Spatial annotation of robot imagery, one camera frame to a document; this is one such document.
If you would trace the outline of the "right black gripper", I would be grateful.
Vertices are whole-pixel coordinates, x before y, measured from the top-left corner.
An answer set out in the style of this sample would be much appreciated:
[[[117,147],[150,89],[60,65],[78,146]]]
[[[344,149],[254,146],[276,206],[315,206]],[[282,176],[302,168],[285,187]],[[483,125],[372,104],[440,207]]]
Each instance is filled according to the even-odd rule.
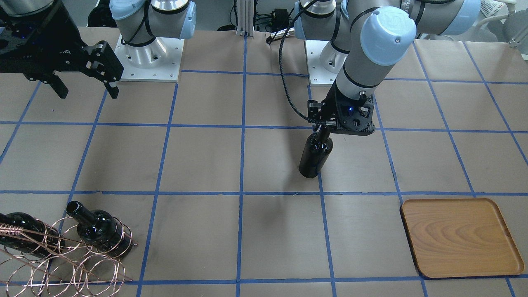
[[[108,42],[83,41],[61,0],[2,0],[1,23],[2,73],[84,73],[104,82],[117,99],[123,66]],[[49,86],[59,98],[68,96],[59,76],[52,76]]]

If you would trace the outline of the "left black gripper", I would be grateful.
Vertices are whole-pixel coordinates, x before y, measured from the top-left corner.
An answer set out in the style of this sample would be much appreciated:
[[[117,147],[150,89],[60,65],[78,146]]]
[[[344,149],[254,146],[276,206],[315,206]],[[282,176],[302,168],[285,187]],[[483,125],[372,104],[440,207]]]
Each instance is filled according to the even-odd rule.
[[[372,120],[375,99],[364,90],[357,93],[356,99],[351,99],[332,85],[323,101],[309,100],[307,108],[308,118],[318,122],[317,126],[325,124],[331,133],[365,137],[376,130]]]

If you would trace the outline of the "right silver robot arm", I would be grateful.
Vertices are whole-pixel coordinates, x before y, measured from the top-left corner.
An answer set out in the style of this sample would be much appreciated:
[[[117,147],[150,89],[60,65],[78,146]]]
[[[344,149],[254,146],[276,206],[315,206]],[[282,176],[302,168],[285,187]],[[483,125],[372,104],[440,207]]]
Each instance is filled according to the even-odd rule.
[[[190,0],[111,0],[109,9],[127,57],[141,68],[166,58],[160,39],[190,39],[196,28],[196,4]],[[68,88],[55,73],[83,73],[117,98],[115,83],[124,66],[108,42],[83,41],[62,0],[2,0],[1,27],[2,73],[41,81],[62,99]]]

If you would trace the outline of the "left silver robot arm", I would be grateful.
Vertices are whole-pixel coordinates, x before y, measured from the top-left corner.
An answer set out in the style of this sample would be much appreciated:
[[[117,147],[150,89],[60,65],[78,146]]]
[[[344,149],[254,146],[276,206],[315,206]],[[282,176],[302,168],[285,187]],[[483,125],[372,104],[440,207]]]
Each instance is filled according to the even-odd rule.
[[[309,111],[316,131],[368,136],[376,88],[408,52],[417,34],[459,35],[475,22],[479,0],[301,0],[293,26],[301,40],[328,41],[344,54],[326,98]]]

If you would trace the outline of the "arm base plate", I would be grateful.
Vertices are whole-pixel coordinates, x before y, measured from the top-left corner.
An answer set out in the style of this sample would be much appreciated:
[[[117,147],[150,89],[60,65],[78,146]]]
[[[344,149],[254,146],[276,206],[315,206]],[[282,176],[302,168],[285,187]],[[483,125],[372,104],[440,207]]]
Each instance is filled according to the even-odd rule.
[[[348,54],[335,49],[330,41],[319,40],[306,40],[305,51],[309,84],[312,87],[332,86]]]
[[[179,82],[185,40],[156,38],[143,47],[121,43],[120,35],[114,53],[124,67],[120,81]]]

